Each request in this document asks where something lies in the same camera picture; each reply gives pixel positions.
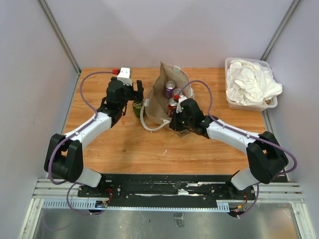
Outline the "green glass bottle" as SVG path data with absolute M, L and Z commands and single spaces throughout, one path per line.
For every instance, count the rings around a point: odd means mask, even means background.
M 137 118 L 140 118 L 143 101 L 133 101 L 133 112 Z

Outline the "red Coke can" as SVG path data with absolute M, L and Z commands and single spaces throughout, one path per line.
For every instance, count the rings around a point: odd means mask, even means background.
M 167 105 L 167 114 L 171 118 L 173 113 L 176 111 L 178 102 L 174 98 L 170 98 L 168 100 L 168 105 Z
M 181 91 L 180 88 L 174 89 L 174 91 L 172 93 L 172 97 L 174 98 L 176 95 L 182 95 L 183 93 L 180 93 L 180 91 Z

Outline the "tan canvas tote bag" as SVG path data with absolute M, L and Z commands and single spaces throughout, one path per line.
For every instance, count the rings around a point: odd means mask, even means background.
M 153 132 L 162 128 L 169 128 L 171 117 L 168 116 L 168 99 L 165 97 L 164 87 L 168 81 L 174 81 L 176 86 L 183 89 L 183 94 L 187 98 L 195 98 L 188 75 L 178 66 L 170 65 L 165 62 L 160 63 L 160 74 L 151 87 L 151 90 L 144 100 L 141 110 L 145 111 L 148 120 L 157 124 L 156 128 L 150 128 L 141 116 L 141 124 L 144 129 Z

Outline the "purple soda can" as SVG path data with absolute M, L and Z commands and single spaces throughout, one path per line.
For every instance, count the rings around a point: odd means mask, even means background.
M 168 80 L 164 85 L 164 94 L 166 99 L 170 99 L 174 90 L 176 89 L 176 83 L 173 80 Z

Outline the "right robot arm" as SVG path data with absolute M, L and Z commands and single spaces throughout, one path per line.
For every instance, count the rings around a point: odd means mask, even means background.
M 288 158 L 275 136 L 244 131 L 212 115 L 204 115 L 197 102 L 186 99 L 171 114 L 169 127 L 174 131 L 190 130 L 197 135 L 226 143 L 247 155 L 249 166 L 226 181 L 226 194 L 238 199 L 244 190 L 258 183 L 269 184 L 288 165 Z

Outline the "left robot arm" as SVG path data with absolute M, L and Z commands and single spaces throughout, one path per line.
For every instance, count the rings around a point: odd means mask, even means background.
M 126 114 L 129 101 L 143 98 L 141 80 L 137 81 L 137 88 L 134 89 L 132 83 L 125 84 L 119 77 L 112 77 L 106 89 L 106 96 L 89 120 L 65 135 L 56 133 L 51 137 L 44 163 L 44 170 L 49 177 L 87 185 L 94 196 L 103 196 L 107 185 L 103 182 L 101 173 L 84 166 L 83 151 Z

